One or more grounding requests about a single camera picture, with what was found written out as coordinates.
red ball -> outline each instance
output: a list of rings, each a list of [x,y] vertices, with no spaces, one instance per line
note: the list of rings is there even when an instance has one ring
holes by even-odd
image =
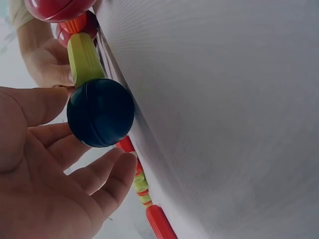
[[[92,39],[95,39],[100,27],[99,22],[97,21],[97,18],[93,12],[88,10],[86,11],[86,15],[87,22],[81,32],[86,32],[91,36]],[[62,23],[58,23],[58,25],[56,26],[56,36],[63,46],[67,47],[72,35],[72,33],[68,33],[66,30],[63,29]]]
[[[64,22],[87,11],[96,0],[24,0],[29,12],[46,22]]]

white surface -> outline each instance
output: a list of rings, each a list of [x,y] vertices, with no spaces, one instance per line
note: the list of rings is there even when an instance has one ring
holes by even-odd
[[[131,135],[180,239],[317,239],[319,4],[102,0]]]

plastic toy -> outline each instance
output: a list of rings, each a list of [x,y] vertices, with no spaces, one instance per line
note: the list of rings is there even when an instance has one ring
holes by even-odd
[[[126,153],[134,153],[135,149],[128,136],[123,138],[116,144],[117,147],[123,149]],[[149,196],[149,186],[146,181],[141,162],[138,160],[138,166],[135,173],[133,187],[146,208],[146,217],[158,239],[177,239],[176,234],[171,228],[161,207],[154,205]]]
[[[96,40],[96,36],[98,34],[98,30],[99,30],[99,22],[96,19],[96,16],[93,12],[91,11],[86,11],[86,24],[84,26],[84,28],[80,31],[80,32],[85,32],[88,33],[92,39]],[[63,23],[60,22],[57,24],[56,26],[56,36],[59,40],[59,42],[67,47],[68,42],[71,38],[71,36],[73,35],[73,33],[69,33],[68,31],[65,30],[65,28],[63,28]]]
[[[126,136],[134,119],[132,96],[119,83],[104,78],[94,46],[98,22],[87,10],[96,0],[25,0],[34,17],[58,23],[57,37],[67,47],[75,93],[67,106],[73,134],[93,147],[117,144],[136,154]],[[142,165],[138,160],[133,186],[147,209],[147,218],[158,239],[177,239],[162,209],[153,205]]]
[[[46,22],[66,22],[90,9],[96,0],[24,0],[29,12]]]

blue bead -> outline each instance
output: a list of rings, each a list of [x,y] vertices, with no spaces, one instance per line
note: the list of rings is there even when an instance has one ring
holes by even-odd
[[[73,134],[92,147],[108,147],[123,139],[134,120],[134,101],[119,83],[90,80],[71,96],[67,106]]]

orange bead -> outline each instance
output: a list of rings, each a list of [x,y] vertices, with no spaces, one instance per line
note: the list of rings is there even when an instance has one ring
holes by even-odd
[[[86,12],[75,19],[61,23],[61,27],[68,33],[79,33],[86,26]]]

